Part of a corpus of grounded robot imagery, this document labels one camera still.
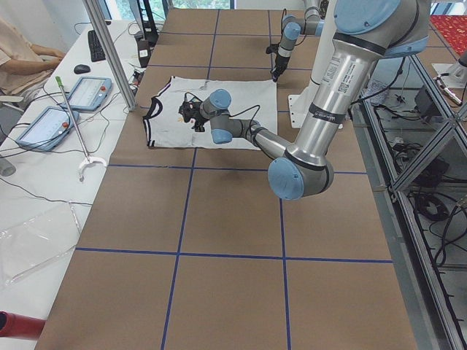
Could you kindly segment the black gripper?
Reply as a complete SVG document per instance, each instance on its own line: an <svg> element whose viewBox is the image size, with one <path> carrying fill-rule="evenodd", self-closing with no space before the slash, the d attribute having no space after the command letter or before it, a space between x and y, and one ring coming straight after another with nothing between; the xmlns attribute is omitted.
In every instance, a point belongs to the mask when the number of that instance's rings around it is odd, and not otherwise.
<svg viewBox="0 0 467 350"><path fill-rule="evenodd" d="M271 70L271 78L274 82L277 82L279 77L282 75L281 70L287 68L289 57L282 56L279 53L276 54L274 68Z"/></svg>
<svg viewBox="0 0 467 350"><path fill-rule="evenodd" d="M199 108L194 107L190 110L190 119L194 122L192 129L196 133L203 133L205 131L204 124L209 120L202 115Z"/></svg>

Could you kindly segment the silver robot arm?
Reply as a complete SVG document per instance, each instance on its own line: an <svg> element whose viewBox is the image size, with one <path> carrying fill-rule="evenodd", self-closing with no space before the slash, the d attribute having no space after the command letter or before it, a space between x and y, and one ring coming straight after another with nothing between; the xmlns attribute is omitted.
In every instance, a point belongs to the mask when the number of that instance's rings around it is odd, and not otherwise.
<svg viewBox="0 0 467 350"><path fill-rule="evenodd" d="M243 138L259 147L272 162L270 188L285 200L298 200L327 190L333 168L328 148L347 110L358 99L377 61L423 51L428 43L429 1L338 1L333 55L294 142L273 134L255 120L232 118L231 95L217 89L205 99L185 99L179 113L199 130L211 127L212 140L225 144Z"/></svg>
<svg viewBox="0 0 467 350"><path fill-rule="evenodd" d="M267 54L275 54L274 66L271 70L271 78L276 82L287 69L291 53L300 35L320 36L324 20L320 16L321 1L304 1L304 17L297 18L287 15L286 9L282 11L281 38L279 43L270 44L266 48Z"/></svg>

